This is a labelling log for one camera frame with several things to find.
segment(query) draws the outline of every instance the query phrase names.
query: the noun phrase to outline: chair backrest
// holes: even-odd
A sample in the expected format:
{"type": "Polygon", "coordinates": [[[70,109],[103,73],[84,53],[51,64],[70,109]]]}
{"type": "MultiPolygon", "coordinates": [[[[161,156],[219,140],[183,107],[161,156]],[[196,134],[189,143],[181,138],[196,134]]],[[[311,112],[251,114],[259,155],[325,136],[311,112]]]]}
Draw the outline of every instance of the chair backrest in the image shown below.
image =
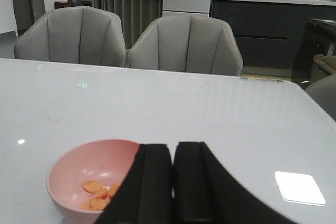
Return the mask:
{"type": "Polygon", "coordinates": [[[43,15],[15,45],[15,58],[124,67],[120,18],[87,6],[43,15]]]}
{"type": "Polygon", "coordinates": [[[131,68],[238,76],[243,67],[229,24],[192,14],[154,20],[128,55],[131,68]]]}
{"type": "Polygon", "coordinates": [[[306,93],[336,121],[336,73],[309,85],[306,93]]]}

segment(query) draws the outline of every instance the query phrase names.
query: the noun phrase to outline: floor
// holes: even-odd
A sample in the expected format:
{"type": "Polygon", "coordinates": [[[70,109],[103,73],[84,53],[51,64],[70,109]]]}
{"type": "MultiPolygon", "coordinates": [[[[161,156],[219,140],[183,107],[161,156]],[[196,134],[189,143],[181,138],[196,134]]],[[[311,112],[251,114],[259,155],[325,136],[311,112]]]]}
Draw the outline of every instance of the floor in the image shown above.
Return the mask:
{"type": "MultiPolygon", "coordinates": [[[[14,45],[18,37],[13,34],[0,34],[0,58],[14,59],[14,45]]],[[[286,71],[274,70],[274,69],[262,69],[247,67],[243,69],[242,76],[255,77],[265,79],[280,79],[291,81],[290,77],[286,77],[288,73],[286,71]],[[274,75],[265,75],[265,73],[274,73],[274,75]]]]}

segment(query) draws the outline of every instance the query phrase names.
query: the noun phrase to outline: dark gray cabinet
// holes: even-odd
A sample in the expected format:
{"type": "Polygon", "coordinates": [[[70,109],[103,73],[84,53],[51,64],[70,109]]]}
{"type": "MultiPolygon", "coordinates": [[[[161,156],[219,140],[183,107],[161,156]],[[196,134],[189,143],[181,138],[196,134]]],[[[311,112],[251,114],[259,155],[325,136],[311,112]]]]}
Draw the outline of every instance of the dark gray cabinet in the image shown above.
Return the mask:
{"type": "Polygon", "coordinates": [[[244,66],[292,69],[307,21],[336,19],[336,6],[212,0],[210,17],[230,24],[244,66]]]}

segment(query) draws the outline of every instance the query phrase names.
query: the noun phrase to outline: white table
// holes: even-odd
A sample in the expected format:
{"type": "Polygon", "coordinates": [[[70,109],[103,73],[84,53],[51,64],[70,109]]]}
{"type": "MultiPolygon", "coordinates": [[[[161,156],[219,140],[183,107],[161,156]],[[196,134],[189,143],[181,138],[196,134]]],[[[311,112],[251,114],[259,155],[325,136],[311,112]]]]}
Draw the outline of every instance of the white table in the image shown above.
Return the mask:
{"type": "Polygon", "coordinates": [[[172,155],[179,141],[205,141],[286,217],[336,220],[336,123],[296,84],[0,59],[0,223],[66,223],[47,172],[65,151],[102,138],[167,143],[172,155]],[[326,204],[284,201],[275,171],[312,175],[326,204]]]}

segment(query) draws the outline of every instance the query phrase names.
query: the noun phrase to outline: pink bowl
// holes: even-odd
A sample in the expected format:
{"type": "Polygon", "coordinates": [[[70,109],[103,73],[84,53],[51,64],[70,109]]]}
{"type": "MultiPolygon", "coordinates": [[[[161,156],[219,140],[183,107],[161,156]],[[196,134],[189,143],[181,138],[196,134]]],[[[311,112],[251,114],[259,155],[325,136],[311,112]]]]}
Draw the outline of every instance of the pink bowl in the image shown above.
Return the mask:
{"type": "Polygon", "coordinates": [[[58,158],[48,172],[46,186],[64,218],[75,224],[94,223],[102,211],[79,208],[90,197],[82,182],[96,180],[103,187],[121,184],[138,149],[133,141],[105,139],[79,145],[58,158]]]}

